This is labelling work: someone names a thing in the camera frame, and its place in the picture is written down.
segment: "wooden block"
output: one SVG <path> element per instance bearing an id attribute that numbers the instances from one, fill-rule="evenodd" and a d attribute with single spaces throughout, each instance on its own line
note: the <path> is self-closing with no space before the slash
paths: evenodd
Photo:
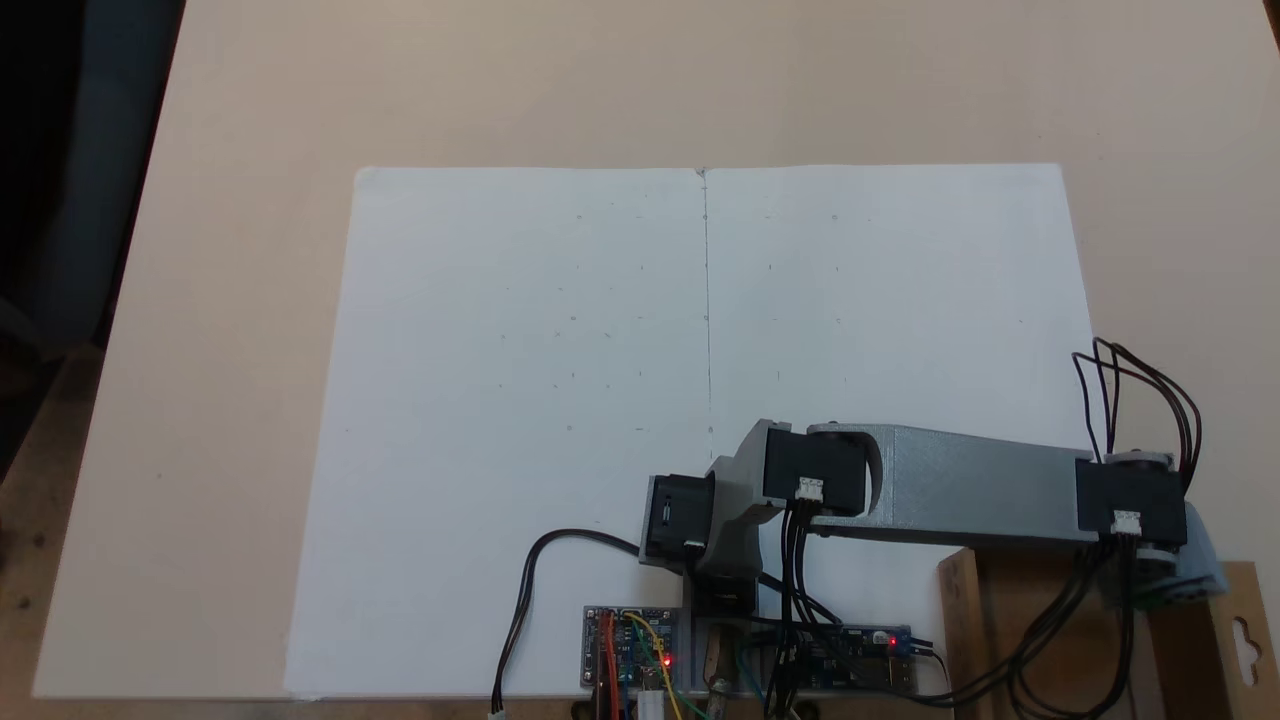
<path id="1" fill-rule="evenodd" d="M 1225 562 L 1228 594 L 1151 612 L 1152 641 L 1169 720 L 1261 720 L 1280 708 L 1280 674 L 1252 562 Z M 1235 620 L 1258 651 L 1244 680 Z"/>
<path id="2" fill-rule="evenodd" d="M 1007 657 L 1032 620 L 1062 591 L 1070 570 L 1069 555 L 1044 551 L 963 550 L 943 560 L 938 580 L 952 685 L 964 685 Z M 1103 607 L 1101 597 L 1093 592 L 1027 667 L 1025 678 L 1046 702 L 1085 710 L 1110 689 L 1119 650 L 1116 612 Z M 1151 659 L 1149 635 L 1139 628 L 1129 692 L 1103 717 L 1162 717 Z M 1016 720 L 1002 684 L 989 696 L 957 708 L 955 716 L 957 720 Z"/>

